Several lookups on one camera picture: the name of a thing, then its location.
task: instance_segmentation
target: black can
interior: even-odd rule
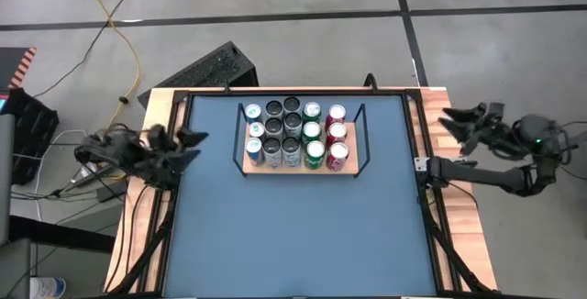
[[[283,138],[283,124],[278,118],[271,118],[265,121],[265,135],[267,138]]]
[[[288,138],[300,138],[302,136],[302,116],[291,113],[283,120],[285,136]]]
[[[302,148],[297,138],[286,138],[283,140],[283,161],[287,167],[298,167],[302,162]]]
[[[285,101],[283,101],[283,111],[286,116],[291,113],[299,114],[302,111],[300,100],[295,97],[287,97]]]
[[[265,162],[272,168],[282,166],[282,143],[277,138],[267,138],[263,143]]]
[[[265,118],[278,118],[283,119],[283,105],[280,101],[270,101],[265,106]]]

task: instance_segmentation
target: cable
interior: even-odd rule
[[[138,194],[137,197],[137,201],[135,202],[135,205],[132,207],[132,215],[130,218],[130,239],[128,240],[128,254],[127,254],[127,267],[126,267],[126,273],[128,273],[128,264],[130,263],[130,249],[132,248],[132,231],[133,228],[135,226],[135,215],[137,214],[137,207],[140,204],[140,198],[142,197],[142,195],[145,193],[145,191],[147,190],[147,185],[145,185],[143,187],[143,189],[140,191],[140,194]]]
[[[107,291],[107,289],[110,287],[110,284],[112,284],[112,281],[114,280],[114,277],[116,276],[116,272],[118,271],[118,267],[120,266],[120,260],[122,259],[122,249],[125,247],[125,224],[127,221],[127,203],[125,202],[124,204],[122,204],[122,236],[120,237],[120,250],[118,251],[118,258],[116,259],[116,266],[114,267],[114,271],[112,271],[112,276],[110,277],[110,281],[106,282],[106,287],[104,288],[105,291]]]
[[[94,230],[94,231],[93,231],[93,233],[100,232],[100,231],[102,231],[102,230],[104,230],[104,229],[106,229],[106,228],[109,228],[109,227],[115,226],[115,225],[117,225],[117,224],[118,224],[118,222],[115,222],[115,223],[113,223],[113,224],[111,224],[111,225],[107,225],[107,226],[101,227],[101,228],[99,228],[99,229],[97,229],[97,230]],[[27,271],[25,271],[25,273],[24,273],[22,276],[20,276],[20,278],[18,278],[18,281],[16,281],[16,282],[15,282],[15,284],[14,284],[14,285],[13,285],[13,286],[10,288],[10,290],[8,290],[8,292],[6,293],[6,298],[9,298],[9,297],[10,297],[10,294],[11,294],[13,291],[15,291],[15,289],[17,288],[17,286],[18,286],[18,284],[20,283],[20,281],[22,281],[22,279],[24,279],[24,278],[25,278],[25,277],[26,277],[26,276],[27,276],[27,275],[30,273],[30,271],[32,271],[32,270],[34,270],[35,268],[37,268],[37,266],[39,266],[39,265],[40,265],[40,264],[41,264],[41,263],[42,263],[44,260],[46,260],[48,257],[50,257],[50,256],[51,256],[53,253],[55,253],[55,251],[56,251],[56,250],[58,250],[58,249],[61,249],[61,247],[56,247],[56,248],[52,249],[52,250],[51,250],[49,253],[47,253],[47,255],[46,255],[45,257],[43,257],[43,259],[41,259],[40,261],[38,261],[37,263],[35,263],[35,265],[34,265],[34,266],[32,266],[32,267],[30,267],[30,268],[29,268]]]
[[[564,128],[564,127],[570,126],[570,125],[576,125],[576,124],[587,124],[587,121],[571,121],[569,123],[562,125],[561,128]]]
[[[582,177],[582,176],[576,175],[576,174],[572,173],[571,171],[567,170],[566,168],[564,168],[564,167],[562,167],[562,166],[560,166],[560,168],[561,168],[563,171],[565,171],[565,172],[566,172],[568,175],[570,175],[570,176],[572,176],[572,177],[574,177],[574,178],[577,178],[577,179],[579,179],[579,180],[584,180],[584,181],[587,181],[587,177]]]
[[[73,129],[73,130],[64,130],[62,131],[51,143],[55,143],[59,140],[59,138],[61,136],[63,136],[63,134],[67,134],[67,133],[82,133],[85,137],[87,137],[88,135],[85,133],[84,130],[81,129]],[[39,183],[40,183],[40,171],[43,168],[43,162],[45,159],[45,156],[47,156],[47,154],[49,153],[49,151],[51,150],[51,148],[53,148],[52,145],[49,145],[49,147],[47,148],[47,150],[45,151],[45,153],[43,153],[43,157],[41,157],[40,160],[40,164],[39,164],[39,169],[37,170],[37,183],[35,184],[35,194],[37,194],[39,192]],[[37,205],[37,216],[39,217],[39,221],[43,221],[43,218],[40,214],[40,204],[39,201],[36,201],[35,204]]]
[[[32,159],[32,160],[35,160],[35,161],[42,161],[43,160],[42,157],[26,156],[26,155],[21,155],[20,153],[13,153],[12,155],[13,156],[20,157],[20,158]]]
[[[96,1],[98,2],[100,7],[102,8],[102,10],[106,13],[106,15],[108,17],[108,23],[110,23],[110,27],[112,27],[112,29],[120,36],[120,38],[122,38],[127,43],[128,47],[130,48],[130,51],[132,51],[132,54],[135,58],[135,63],[137,64],[137,75],[135,76],[135,81],[133,82],[132,86],[130,86],[127,93],[124,96],[120,96],[120,98],[118,98],[118,107],[116,108],[116,111],[112,115],[112,117],[110,118],[110,122],[109,122],[109,124],[112,124],[114,122],[114,120],[116,119],[116,116],[118,116],[118,113],[120,113],[120,109],[122,108],[122,105],[128,103],[128,96],[130,94],[132,94],[132,92],[137,88],[138,83],[140,82],[140,61],[138,61],[137,51],[132,46],[132,43],[130,43],[130,41],[127,39],[127,37],[125,37],[125,35],[122,34],[116,28],[116,25],[112,21],[112,14],[108,12],[108,10],[104,6],[104,3],[102,2],[102,0],[96,0]]]
[[[475,207],[477,207],[477,209],[479,209],[479,204],[477,203],[477,198],[475,198],[474,195],[472,195],[470,192],[466,191],[465,189],[459,187],[458,185],[456,185],[455,183],[449,183],[450,185],[452,185],[453,187],[457,188],[458,190],[461,190],[462,192],[464,192],[467,196],[469,196],[472,200],[473,203],[475,203]]]
[[[110,188],[110,187],[109,187],[109,186],[108,186],[106,183],[104,183],[104,181],[102,181],[102,179],[101,179],[101,178],[98,176],[98,174],[96,174],[94,171],[92,171],[92,169],[90,169],[90,168],[88,168],[88,167],[86,167],[86,169],[87,169],[88,171],[90,171],[90,172],[91,172],[91,173],[94,175],[94,177],[95,177],[96,179],[98,179],[98,181],[99,181],[99,182],[100,182],[100,183],[101,183],[101,184],[102,184],[102,185],[103,185],[103,186],[104,186],[106,189],[108,189],[108,191],[109,191],[109,192],[112,194],[112,196],[113,196],[113,197],[115,197],[117,200],[119,200],[119,201],[121,201],[121,202],[123,202],[123,203],[125,202],[124,200],[122,200],[122,198],[120,198],[120,197],[118,196],[118,194],[115,194],[114,190],[112,190],[112,189],[111,189],[111,188]]]
[[[120,0],[118,1],[118,3],[116,4],[116,6],[114,7],[114,9],[112,10],[111,15],[113,15],[118,8],[120,7],[120,5],[122,5],[122,2],[124,0]],[[85,61],[87,61],[88,56],[90,55],[90,51],[92,51],[92,48],[94,47],[94,44],[96,43],[96,41],[98,40],[98,38],[100,38],[100,36],[102,35],[102,32],[104,32],[104,30],[108,27],[109,22],[106,21],[104,23],[104,25],[102,26],[102,28],[100,28],[100,30],[98,31],[98,34],[96,34],[94,40],[92,40],[92,43],[90,43],[90,47],[88,48],[88,50],[85,52],[85,55],[83,56],[83,59],[78,62],[75,66],[73,66],[73,68],[71,70],[69,70],[67,73],[65,73],[56,83],[54,83],[52,86],[50,86],[49,88],[47,88],[46,90],[44,90],[43,92],[33,95],[33,98],[37,98],[37,97],[41,97],[44,94],[48,93],[49,91],[51,91],[53,88],[57,87],[65,78],[67,78],[68,76],[70,76],[75,70],[77,70],[77,68],[79,68],[80,66],[82,66],[82,64],[85,63]]]

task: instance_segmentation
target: silver can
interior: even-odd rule
[[[289,115],[291,113],[300,113],[302,112],[302,105],[300,104],[300,100],[295,97],[287,97],[285,101],[283,101],[283,112],[285,115]]]
[[[282,143],[277,138],[267,138],[265,140],[263,153],[269,166],[272,168],[282,166]]]
[[[285,116],[283,127],[286,137],[300,138],[302,136],[302,116],[296,113]]]
[[[250,164],[261,166],[265,159],[263,158],[263,143],[258,138],[249,138],[247,140],[247,154],[249,155]]]
[[[265,135],[267,138],[277,138],[279,141],[283,138],[283,124],[278,118],[270,118],[265,121]]]
[[[265,106],[265,119],[276,117],[280,120],[283,119],[283,105],[280,101],[270,101]]]
[[[252,123],[249,126],[249,137],[258,138],[261,141],[265,139],[265,127],[262,123]]]
[[[298,167],[302,161],[302,148],[297,138],[286,138],[283,140],[283,161],[287,167]]]
[[[259,105],[247,105],[247,107],[245,107],[245,116],[247,117],[247,122],[250,124],[254,122],[263,122],[261,114],[262,110]]]

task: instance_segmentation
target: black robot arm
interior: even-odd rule
[[[504,105],[500,103],[443,111],[451,119],[438,121],[461,143],[462,155],[471,154],[481,143],[500,159],[521,161],[529,155],[532,162],[498,172],[476,169],[476,162],[440,157],[416,159],[416,169],[425,176],[426,182],[441,187],[459,180],[498,186],[522,197],[539,194],[556,181],[556,170],[570,160],[570,151],[587,140],[587,131],[569,138],[555,121],[539,115],[524,116],[509,127],[502,121]]]
[[[490,171],[474,168],[463,161],[452,161],[441,157],[431,157],[429,159],[416,159],[420,164],[421,172],[426,176],[426,182],[434,186],[446,187],[450,181],[464,181],[469,183],[479,183],[498,186],[509,194],[516,194],[527,197],[539,194],[551,183],[556,181],[554,177],[555,165],[545,161],[537,164],[536,180],[533,181],[532,170],[530,166],[513,168],[505,172]]]

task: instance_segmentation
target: black cable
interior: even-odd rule
[[[587,124],[587,121],[571,121],[569,123],[562,125],[561,128],[575,124]]]
[[[98,179],[98,181],[99,181],[99,182],[100,182],[100,183],[101,183],[101,184],[102,184],[102,185],[103,185],[103,186],[104,186],[106,189],[108,189],[108,191],[109,191],[109,192],[112,194],[112,196],[113,196],[113,197],[115,197],[117,200],[119,200],[119,201],[121,201],[121,202],[123,202],[123,203],[125,202],[124,200],[122,200],[122,198],[120,198],[120,197],[118,196],[118,194],[116,194],[116,193],[114,192],[114,190],[112,190],[112,189],[111,189],[111,188],[110,188],[110,187],[109,187],[109,186],[108,186],[106,183],[104,183],[104,181],[102,181],[102,179],[100,178],[100,176],[98,176],[98,174],[96,174],[96,173],[95,173],[95,172],[94,172],[94,171],[93,171],[91,168],[89,168],[89,167],[85,166],[85,169],[86,169],[86,170],[88,170],[88,171],[90,171],[90,172],[91,172],[91,173],[94,175],[94,177],[95,177],[96,179]]]
[[[112,12],[110,13],[110,16],[113,16],[114,13],[118,10],[118,7],[120,5],[122,5],[122,2],[124,0],[120,0],[118,1],[118,4],[116,4],[116,6],[114,7],[114,9],[112,10]],[[94,47],[94,44],[96,43],[96,41],[98,40],[98,38],[100,38],[100,35],[102,35],[102,32],[105,30],[105,28],[107,28],[109,25],[109,23],[106,21],[104,23],[104,25],[102,26],[102,28],[100,28],[100,31],[98,31],[98,34],[96,34],[94,40],[92,41],[92,43],[90,44],[90,48],[88,48],[88,50],[85,52],[85,55],[83,56],[83,60],[80,61],[79,63],[77,63],[75,66],[73,66],[73,68],[65,73],[65,75],[63,75],[56,83],[54,83],[51,87],[45,89],[42,93],[33,95],[33,98],[37,98],[37,97],[41,97],[44,94],[48,93],[50,90],[52,90],[53,88],[57,87],[57,85],[59,85],[65,78],[67,78],[68,76],[70,76],[70,74],[72,74],[75,70],[77,70],[77,68],[79,68],[80,66],[82,66],[82,64],[85,63],[85,61],[88,59],[88,56],[90,55],[90,51],[92,51],[92,48]]]
[[[116,272],[118,271],[118,267],[120,266],[120,260],[122,259],[122,249],[125,247],[125,224],[127,222],[127,204],[123,203],[122,204],[122,237],[120,238],[120,250],[118,251],[118,258],[116,259],[116,266],[114,267],[114,271],[112,271],[112,276],[110,276],[110,281],[106,282],[106,287],[104,288],[105,292],[108,290],[108,288],[110,287],[110,284],[112,284],[112,281],[114,280],[114,277],[116,276]]]
[[[80,143],[49,143],[49,145],[54,145],[54,146],[74,146],[77,147],[80,145]]]
[[[70,218],[72,218],[72,217],[74,217],[74,216],[77,216],[77,215],[79,215],[79,214],[81,214],[81,213],[83,213],[83,212],[87,211],[88,209],[89,209],[89,208],[87,208],[87,209],[84,209],[82,212],[78,212],[78,213],[76,213],[76,214],[74,214],[74,215],[68,216],[68,217],[66,217],[66,218],[64,218],[64,219],[62,219],[62,220],[60,220],[60,221],[58,221],[57,223],[55,223],[55,225],[58,225],[58,224],[60,224],[61,222],[65,221],[65,220],[68,220],[68,219],[70,219]],[[97,229],[97,230],[95,230],[95,231],[93,231],[93,232],[94,232],[94,233],[97,233],[97,232],[99,232],[99,231],[101,231],[101,230],[104,230],[104,229],[106,229],[106,228],[108,228],[108,227],[115,226],[116,224],[118,224],[118,222],[116,222],[116,223],[114,223],[114,224],[111,224],[111,225],[108,225],[108,226],[105,226],[105,227],[101,227],[101,228],[99,228],[99,229]],[[22,274],[22,276],[20,276],[20,277],[18,278],[18,280],[17,280],[17,281],[15,282],[15,284],[14,284],[14,285],[13,285],[13,286],[10,288],[10,290],[8,290],[8,292],[6,293],[6,298],[9,298],[9,297],[10,297],[10,294],[11,294],[13,291],[15,291],[15,289],[17,288],[17,286],[18,286],[18,284],[20,283],[20,281],[22,281],[22,279],[24,279],[24,278],[25,278],[25,277],[26,277],[26,276],[27,276],[27,275],[30,273],[30,271],[32,271],[32,270],[34,270],[35,268],[37,268],[37,266],[39,266],[39,265],[40,265],[40,264],[41,264],[41,263],[42,263],[44,260],[46,260],[48,257],[50,257],[50,256],[51,256],[51,254],[55,253],[55,251],[56,251],[56,250],[58,250],[58,249],[61,249],[61,247],[56,247],[56,248],[52,249],[52,250],[51,250],[49,253],[47,253],[47,255],[46,255],[45,257],[43,257],[43,259],[39,260],[37,263],[35,263],[35,265],[34,265],[34,266],[30,267],[30,268],[29,268],[27,271],[25,271],[25,273],[23,273],[23,274]]]
[[[473,200],[473,202],[475,203],[475,207],[477,207],[477,209],[479,209],[479,204],[477,203],[477,198],[475,198],[474,195],[472,195],[470,192],[466,191],[465,189],[459,187],[455,183],[449,183],[449,184],[452,185],[453,187],[457,188],[458,190],[461,190],[465,194],[467,194],[467,196],[469,196]]]
[[[145,185],[143,187],[143,189],[140,191],[140,194],[138,194],[137,197],[137,201],[135,202],[135,205],[132,208],[132,215],[130,218],[130,240],[128,241],[128,254],[127,254],[127,267],[126,267],[126,273],[128,273],[128,264],[130,263],[130,249],[132,248],[132,231],[135,227],[135,215],[137,214],[137,206],[140,204],[140,198],[143,196],[143,194],[145,193],[145,191],[147,190],[147,185]]]
[[[579,176],[579,175],[573,174],[571,171],[567,170],[566,168],[564,168],[564,167],[562,167],[562,166],[560,166],[560,168],[561,168],[563,171],[565,171],[565,172],[566,172],[568,175],[570,175],[570,176],[572,176],[572,177],[574,177],[574,178],[577,178],[577,179],[579,179],[579,180],[584,180],[584,181],[587,181],[587,177],[582,177],[582,176]]]

